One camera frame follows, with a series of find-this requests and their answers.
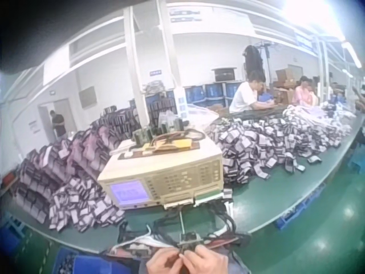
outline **white pillar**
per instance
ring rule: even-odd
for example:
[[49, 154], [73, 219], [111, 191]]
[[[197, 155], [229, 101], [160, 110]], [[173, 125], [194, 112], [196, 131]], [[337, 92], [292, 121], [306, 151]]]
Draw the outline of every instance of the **white pillar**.
[[127, 51], [129, 74], [131, 76], [133, 94], [135, 96], [136, 108], [139, 122], [142, 127], [149, 125], [149, 116], [144, 94], [141, 93], [141, 76], [136, 51], [135, 28], [133, 24], [133, 7], [123, 9], [125, 49]]
[[323, 81], [323, 84], [326, 83], [326, 87], [325, 87], [325, 94], [326, 97], [324, 98], [324, 100], [327, 100], [329, 98], [329, 86], [330, 86], [330, 66], [329, 66], [329, 55], [327, 52], [327, 45], [325, 41], [322, 41], [322, 45], [323, 45], [323, 55], [325, 56], [325, 76], [326, 78], [324, 79], [325, 81]]
[[167, 63], [170, 69], [170, 74], [174, 83], [174, 97], [178, 116], [183, 119], [188, 119], [188, 105], [186, 102], [185, 89], [181, 86], [179, 64], [177, 63], [177, 56], [175, 44], [171, 31], [170, 15], [167, 8], [166, 0], [156, 0], [157, 10], [159, 12], [159, 19], [161, 24], [162, 37], [164, 40], [165, 53]]
[[325, 89], [325, 83], [324, 83], [324, 68], [323, 68], [323, 55], [322, 55], [322, 48], [321, 48], [321, 43], [319, 42], [318, 37], [315, 37], [315, 41], [317, 44], [317, 54], [318, 54], [318, 59], [319, 59], [319, 91], [317, 93], [317, 96], [319, 98], [319, 102], [323, 102], [323, 94], [324, 94], [324, 89]]

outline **woman in pink shirt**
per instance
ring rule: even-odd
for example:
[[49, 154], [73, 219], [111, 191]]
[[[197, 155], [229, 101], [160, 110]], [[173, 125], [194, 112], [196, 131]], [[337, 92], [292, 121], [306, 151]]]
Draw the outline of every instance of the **woman in pink shirt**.
[[312, 96], [308, 90], [310, 79], [307, 76], [302, 76], [299, 81], [301, 85], [295, 89], [292, 103], [306, 107], [312, 106]]

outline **human hand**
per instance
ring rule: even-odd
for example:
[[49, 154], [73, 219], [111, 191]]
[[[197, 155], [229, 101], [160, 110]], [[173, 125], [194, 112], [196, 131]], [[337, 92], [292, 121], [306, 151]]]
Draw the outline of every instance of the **human hand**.
[[198, 245], [180, 255], [190, 274], [228, 274], [228, 257]]
[[274, 105], [275, 105], [275, 101], [274, 101], [274, 100], [268, 100], [268, 101], [266, 101], [266, 103], [267, 103], [269, 106], [274, 106]]
[[177, 257], [178, 254], [179, 250], [176, 248], [158, 250], [146, 264], [148, 274], [179, 274], [183, 260]]

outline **man in dark shirt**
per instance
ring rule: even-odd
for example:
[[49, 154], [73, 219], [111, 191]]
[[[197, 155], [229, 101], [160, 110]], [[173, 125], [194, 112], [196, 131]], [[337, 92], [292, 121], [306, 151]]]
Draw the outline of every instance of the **man in dark shirt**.
[[53, 129], [56, 131], [57, 140], [67, 138], [63, 116], [61, 114], [55, 113], [53, 110], [51, 110], [50, 115], [52, 117]]

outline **sign on wall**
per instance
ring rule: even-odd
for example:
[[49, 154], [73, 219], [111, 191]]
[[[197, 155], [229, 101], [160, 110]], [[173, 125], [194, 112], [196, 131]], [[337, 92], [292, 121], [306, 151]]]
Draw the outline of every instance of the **sign on wall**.
[[181, 33], [256, 34], [247, 14], [222, 7], [187, 6], [169, 8], [171, 30]]
[[161, 75], [162, 74], [162, 70], [153, 70], [149, 72], [149, 76], [156, 76], [156, 75]]
[[304, 36], [301, 36], [300, 34], [295, 33], [295, 38], [297, 40], [297, 44], [299, 47], [302, 47], [303, 49], [310, 50], [314, 52], [312, 41], [305, 38]]
[[29, 129], [31, 132], [33, 132], [33, 134], [36, 134], [40, 131], [36, 120], [29, 123]]

